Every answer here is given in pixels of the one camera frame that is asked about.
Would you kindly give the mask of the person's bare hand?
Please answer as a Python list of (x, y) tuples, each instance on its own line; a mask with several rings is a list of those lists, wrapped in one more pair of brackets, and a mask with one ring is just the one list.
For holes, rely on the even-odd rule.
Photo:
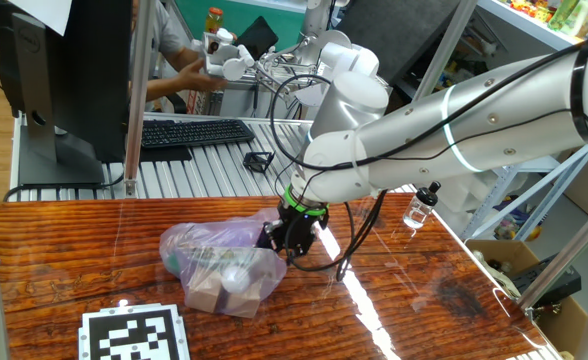
[(224, 78), (210, 77), (201, 73), (205, 65), (204, 59), (185, 66), (176, 77), (178, 90), (218, 91), (226, 87), (228, 82)]

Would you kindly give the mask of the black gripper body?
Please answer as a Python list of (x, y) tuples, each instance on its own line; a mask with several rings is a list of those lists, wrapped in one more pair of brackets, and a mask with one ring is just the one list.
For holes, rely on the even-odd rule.
[(322, 229), (327, 227), (328, 209), (300, 212), (280, 204), (277, 210), (282, 224), (275, 230), (275, 251), (287, 248), (293, 254), (307, 254), (316, 239), (314, 224), (319, 223)]

